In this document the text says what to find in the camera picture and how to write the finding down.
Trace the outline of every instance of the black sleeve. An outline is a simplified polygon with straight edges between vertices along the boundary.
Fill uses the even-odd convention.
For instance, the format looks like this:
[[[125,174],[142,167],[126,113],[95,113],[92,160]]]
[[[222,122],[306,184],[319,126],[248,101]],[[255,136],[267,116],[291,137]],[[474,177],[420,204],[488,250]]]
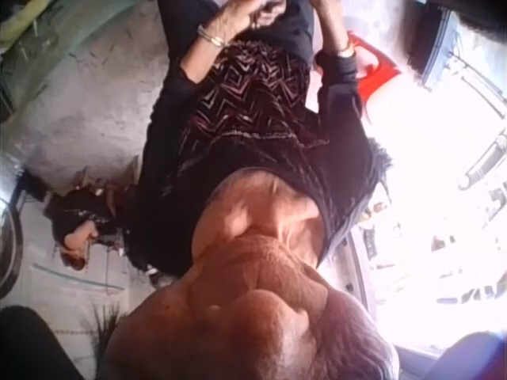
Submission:
[[[340,58],[319,52],[317,64],[323,69],[318,92],[320,128],[330,141],[329,155],[340,241],[356,224],[379,181],[372,149],[360,121],[362,101],[357,84],[356,57]]]
[[[155,191],[158,180],[173,163],[177,136],[185,125],[185,110],[191,107],[198,88],[188,79],[179,63],[171,65],[151,114],[136,194]]]
[[[177,160],[178,136],[198,89],[199,85],[188,79],[179,63],[174,63],[154,105],[143,151],[143,167],[125,221],[129,231],[127,252],[137,268],[146,266],[143,252],[150,240],[150,230],[157,223],[154,211],[161,187],[166,173]]]

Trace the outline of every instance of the woman's arm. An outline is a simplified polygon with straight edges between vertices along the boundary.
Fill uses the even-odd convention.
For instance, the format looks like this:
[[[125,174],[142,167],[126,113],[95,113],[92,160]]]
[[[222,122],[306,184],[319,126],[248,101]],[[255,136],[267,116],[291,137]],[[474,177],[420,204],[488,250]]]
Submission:
[[[263,11],[267,4],[267,0],[230,0],[216,17],[203,26],[209,36],[219,37],[228,44],[250,27],[254,13],[259,12],[256,17],[258,26],[268,26],[285,11],[285,1],[277,0],[275,6]],[[199,83],[206,78],[221,51],[220,47],[199,36],[181,60],[181,68],[188,79]]]
[[[323,51],[337,55],[349,46],[349,35],[343,21],[343,7],[339,0],[314,0],[313,5],[320,21]]]

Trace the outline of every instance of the woman's hand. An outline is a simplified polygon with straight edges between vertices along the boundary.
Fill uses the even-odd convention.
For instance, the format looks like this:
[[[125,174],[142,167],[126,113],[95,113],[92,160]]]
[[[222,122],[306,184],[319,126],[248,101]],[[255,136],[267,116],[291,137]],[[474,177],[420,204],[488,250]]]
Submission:
[[[270,26],[286,7],[287,0],[229,0],[223,14],[233,21],[239,34],[248,28]]]

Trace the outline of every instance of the fabric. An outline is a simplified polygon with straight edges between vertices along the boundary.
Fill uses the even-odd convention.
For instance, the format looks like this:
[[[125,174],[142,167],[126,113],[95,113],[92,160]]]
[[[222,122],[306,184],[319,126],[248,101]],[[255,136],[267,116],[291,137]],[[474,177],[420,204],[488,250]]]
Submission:
[[[33,310],[0,311],[2,378],[83,380],[48,324]]]

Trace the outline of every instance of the woman's neck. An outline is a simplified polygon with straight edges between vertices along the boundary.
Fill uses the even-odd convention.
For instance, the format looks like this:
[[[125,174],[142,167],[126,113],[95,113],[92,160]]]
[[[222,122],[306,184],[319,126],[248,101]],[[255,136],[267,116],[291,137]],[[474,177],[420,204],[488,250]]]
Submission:
[[[313,268],[325,235],[315,202],[279,177],[260,170],[235,173],[218,187],[194,230],[194,262],[208,247],[247,234],[277,239]]]

